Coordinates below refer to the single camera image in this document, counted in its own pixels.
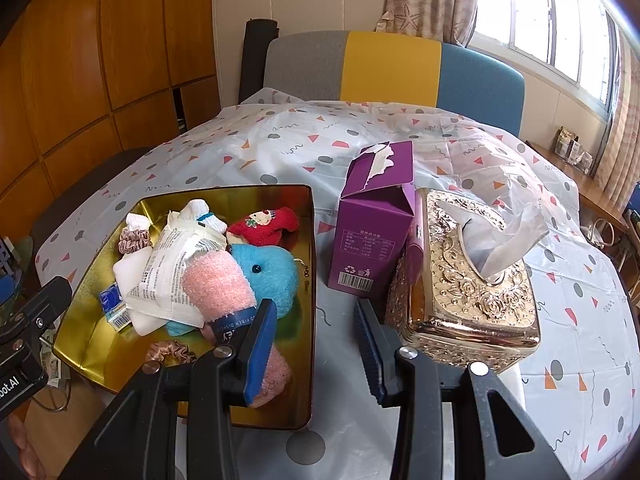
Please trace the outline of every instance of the window pane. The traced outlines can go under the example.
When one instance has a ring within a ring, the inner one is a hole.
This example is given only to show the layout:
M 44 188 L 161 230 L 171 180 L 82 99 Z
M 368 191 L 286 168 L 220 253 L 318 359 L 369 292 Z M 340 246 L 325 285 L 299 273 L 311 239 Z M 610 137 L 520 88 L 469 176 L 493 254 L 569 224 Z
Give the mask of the window pane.
M 580 15 L 578 0 L 556 0 L 556 68 L 578 81 Z
M 603 103 L 609 87 L 609 27 L 600 0 L 578 0 L 582 27 L 580 86 Z
M 515 46 L 548 61 L 549 0 L 515 0 Z
M 478 0 L 476 31 L 509 43 L 511 0 Z

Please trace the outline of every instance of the window sill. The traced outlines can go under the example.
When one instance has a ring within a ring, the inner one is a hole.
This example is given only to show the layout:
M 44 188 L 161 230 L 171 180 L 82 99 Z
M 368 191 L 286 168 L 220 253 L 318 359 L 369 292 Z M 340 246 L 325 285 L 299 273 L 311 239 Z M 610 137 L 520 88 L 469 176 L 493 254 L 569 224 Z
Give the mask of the window sill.
M 586 90 L 580 88 L 575 82 L 555 69 L 543 63 L 533 56 L 521 54 L 515 50 L 511 50 L 504 43 L 493 38 L 489 38 L 476 32 L 468 47 L 471 50 L 486 54 L 498 59 L 516 69 L 523 70 L 539 79 L 542 79 L 548 85 L 553 86 L 563 94 L 572 97 L 575 101 L 587 108 L 593 115 L 599 117 L 604 122 L 609 120 L 609 113 L 601 101 L 593 97 Z

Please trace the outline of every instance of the brown scrunchie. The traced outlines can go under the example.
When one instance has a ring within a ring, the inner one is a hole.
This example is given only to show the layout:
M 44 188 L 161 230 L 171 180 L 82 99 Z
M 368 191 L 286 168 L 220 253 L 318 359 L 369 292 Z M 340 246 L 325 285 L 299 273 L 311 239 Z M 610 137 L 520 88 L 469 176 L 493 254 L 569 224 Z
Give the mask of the brown scrunchie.
M 123 229 L 120 233 L 118 250 L 121 254 L 131 254 L 145 247 L 149 247 L 149 245 L 151 245 L 149 231 L 145 231 L 144 229 L 135 229 L 134 231 Z
M 166 356 L 172 356 L 178 364 L 192 363 L 196 360 L 196 354 L 189 352 L 189 347 L 177 341 L 159 341 L 153 343 L 146 351 L 146 361 L 163 362 Z

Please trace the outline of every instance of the headboard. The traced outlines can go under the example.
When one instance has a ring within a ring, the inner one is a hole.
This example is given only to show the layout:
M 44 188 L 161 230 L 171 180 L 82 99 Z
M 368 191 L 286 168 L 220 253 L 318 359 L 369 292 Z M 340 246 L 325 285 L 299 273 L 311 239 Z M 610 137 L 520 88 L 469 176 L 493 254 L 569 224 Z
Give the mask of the headboard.
M 520 132 L 524 78 L 452 44 L 402 34 L 327 30 L 271 41 L 264 86 L 304 100 L 437 107 Z

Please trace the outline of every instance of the window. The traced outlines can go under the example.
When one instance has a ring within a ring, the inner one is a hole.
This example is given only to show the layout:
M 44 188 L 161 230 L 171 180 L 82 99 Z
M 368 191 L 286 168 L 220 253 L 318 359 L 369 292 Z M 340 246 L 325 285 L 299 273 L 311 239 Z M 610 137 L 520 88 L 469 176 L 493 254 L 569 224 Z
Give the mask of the window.
M 600 0 L 478 0 L 476 35 L 534 59 L 607 104 L 610 28 Z

